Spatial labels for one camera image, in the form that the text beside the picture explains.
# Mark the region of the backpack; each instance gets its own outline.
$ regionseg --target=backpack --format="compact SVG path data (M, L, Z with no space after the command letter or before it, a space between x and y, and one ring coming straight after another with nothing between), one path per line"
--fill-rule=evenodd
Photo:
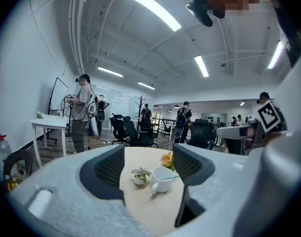
M105 102L99 101L98 103L98 111L103 111L105 109Z
M143 109L146 111L144 118L150 119L151 118L151 110L150 109L147 110L145 107Z
M177 114L176 125L184 126L186 125L188 118L186 113L191 111L191 109L186 108L185 111L182 111L182 108L179 108L179 114Z

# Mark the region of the window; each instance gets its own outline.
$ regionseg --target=window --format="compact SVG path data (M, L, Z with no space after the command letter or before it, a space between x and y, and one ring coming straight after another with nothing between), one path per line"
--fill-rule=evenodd
M158 129L158 126L160 125L160 117L161 117L161 113L152 113L151 118L153 119L153 123L157 124L154 125L154 129Z

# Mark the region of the whiteboard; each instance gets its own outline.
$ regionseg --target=whiteboard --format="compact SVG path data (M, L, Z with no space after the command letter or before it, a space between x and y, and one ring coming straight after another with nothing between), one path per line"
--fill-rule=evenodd
M56 115L59 112L62 116L61 102L63 98L68 94L68 87L59 78L56 78L54 88L52 91L52 97L50 101L50 113L51 115Z

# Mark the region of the wooden tabletop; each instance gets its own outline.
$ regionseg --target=wooden tabletop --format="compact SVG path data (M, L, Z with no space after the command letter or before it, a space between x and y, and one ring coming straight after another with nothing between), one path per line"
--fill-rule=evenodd
M175 178L166 193L151 193L151 177L147 183L136 185L131 170L140 167L152 172L160 167L160 159L170 151L155 148L125 148L125 166L120 177L120 189L124 192L126 208L149 232L162 236L174 231L175 219L179 212L184 184Z

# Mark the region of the white ceiling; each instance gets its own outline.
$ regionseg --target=white ceiling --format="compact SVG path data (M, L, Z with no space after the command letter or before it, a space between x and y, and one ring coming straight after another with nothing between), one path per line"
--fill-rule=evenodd
M87 0L81 28L86 73L97 77L103 73L95 71L97 59L99 66L106 65L123 74L123 80L132 80L134 86L138 78L164 89L169 85L178 86L184 80L200 84L204 80L224 78L224 75L227 80L240 80L236 77L240 72L250 76L270 73L281 80L289 71L285 58L272 71L266 69L279 40L275 13L267 1L253 4L249 11L238 15L227 11L225 19L212 16L211 28L200 24L186 9L191 0L155 1L175 17L181 29L173 32L134 0ZM196 55L202 55L208 78L203 78L195 63ZM225 61L244 56L251 57Z

